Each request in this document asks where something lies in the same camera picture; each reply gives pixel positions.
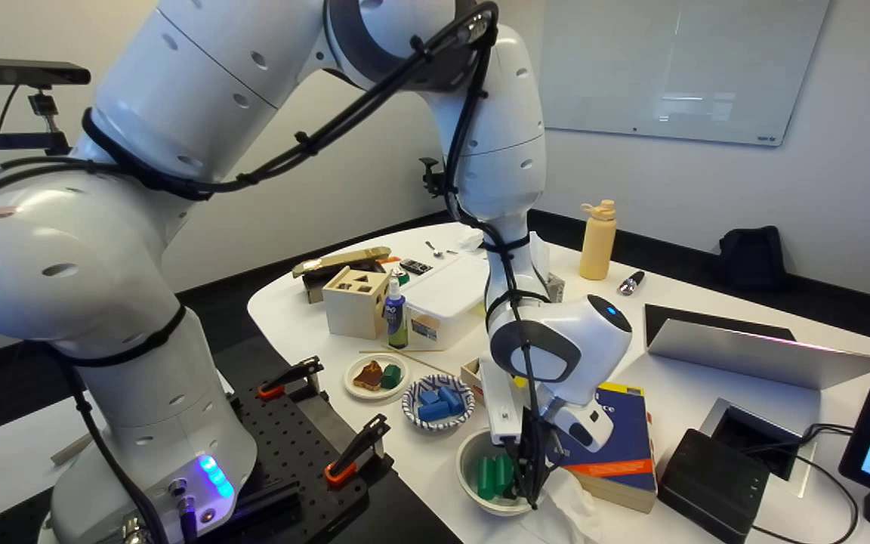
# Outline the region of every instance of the small bowl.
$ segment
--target small bowl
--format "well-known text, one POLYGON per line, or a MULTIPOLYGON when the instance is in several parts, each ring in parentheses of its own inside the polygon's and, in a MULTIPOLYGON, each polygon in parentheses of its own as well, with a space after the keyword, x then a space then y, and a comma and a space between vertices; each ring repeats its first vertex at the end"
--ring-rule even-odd
POLYGON ((470 404, 473 404, 473 395, 470 390, 450 379, 450 376, 425 376, 418 382, 412 382, 403 392, 403 402, 402 402, 402 410, 403 417, 416 426, 416 428, 425 428, 425 431, 447 431, 447 428, 455 428, 462 426, 469 417, 470 417, 470 404), (458 415, 450 415, 450 417, 440 417, 440 421, 424 421, 418 417, 418 404, 424 404, 424 395, 432 392, 432 390, 450 390, 458 395, 462 402, 462 410, 458 415))
POLYGON ((359 360, 348 369, 348 376, 344 376, 344 390, 348 390, 352 400, 378 402, 378 400, 388 400, 388 395, 402 392, 408 382, 411 382, 411 376, 408 376, 408 364, 403 364, 402 355, 372 354, 372 355, 359 355, 359 360), (352 383, 352 379, 355 379, 369 361, 378 361, 379 369, 398 364, 402 382, 398 382, 392 390, 365 390, 365 388, 352 383))
POLYGON ((481 505, 487 514, 491 516, 523 516, 532 512, 532 505, 524 497, 481 497, 473 493, 478 486, 478 464, 484 455, 497 453, 497 446, 491 444, 489 431, 481 435, 469 435, 455 453, 455 475, 458 484, 466 489, 466 495, 481 505))

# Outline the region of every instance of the yellow bottle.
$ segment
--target yellow bottle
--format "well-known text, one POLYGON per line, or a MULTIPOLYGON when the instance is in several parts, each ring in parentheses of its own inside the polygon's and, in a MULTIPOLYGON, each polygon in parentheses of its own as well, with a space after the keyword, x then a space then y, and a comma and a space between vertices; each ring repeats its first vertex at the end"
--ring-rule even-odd
POLYGON ((615 203, 601 200, 597 206, 582 206, 587 236, 580 256, 580 279, 601 282, 611 272, 612 243, 615 243, 615 203))

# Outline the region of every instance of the bag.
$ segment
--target bag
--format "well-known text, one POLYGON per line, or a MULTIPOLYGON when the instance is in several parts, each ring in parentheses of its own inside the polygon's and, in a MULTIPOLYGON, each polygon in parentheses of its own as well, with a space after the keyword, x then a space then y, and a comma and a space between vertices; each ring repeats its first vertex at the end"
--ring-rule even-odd
POLYGON ((780 293, 788 286, 780 230, 730 230, 720 237, 720 279, 738 293, 780 293))

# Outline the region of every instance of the book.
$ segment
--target book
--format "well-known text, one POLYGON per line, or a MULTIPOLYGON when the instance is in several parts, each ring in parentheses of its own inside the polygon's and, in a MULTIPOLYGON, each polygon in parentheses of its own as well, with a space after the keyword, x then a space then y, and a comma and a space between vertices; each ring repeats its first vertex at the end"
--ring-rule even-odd
POLYGON ((565 435, 559 437, 565 453, 559 464, 593 495, 650 514, 655 505, 655 458, 646 400, 637 388, 601 383, 597 404, 612 421, 611 442, 589 453, 565 435))

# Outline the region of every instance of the bowl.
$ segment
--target bowl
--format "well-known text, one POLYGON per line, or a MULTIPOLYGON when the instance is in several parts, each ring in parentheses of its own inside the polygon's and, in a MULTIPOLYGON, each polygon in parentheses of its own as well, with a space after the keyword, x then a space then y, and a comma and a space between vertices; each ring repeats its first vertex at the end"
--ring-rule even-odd
POLYGON ((502 446, 491 444, 491 435, 489 431, 478 431, 478 435, 469 435, 455 453, 455 475, 458 475, 458 484, 466 489, 466 495, 481 505, 487 514, 491 516, 523 516, 532 512, 532 505, 520 495, 520 497, 481 497, 478 495, 478 471, 481 471, 481 461, 484 455, 491 455, 491 453, 502 453, 502 446))
POLYGON ((425 376, 408 388, 402 410, 416 428, 447 431, 470 417, 470 404, 473 395, 458 379, 425 376))

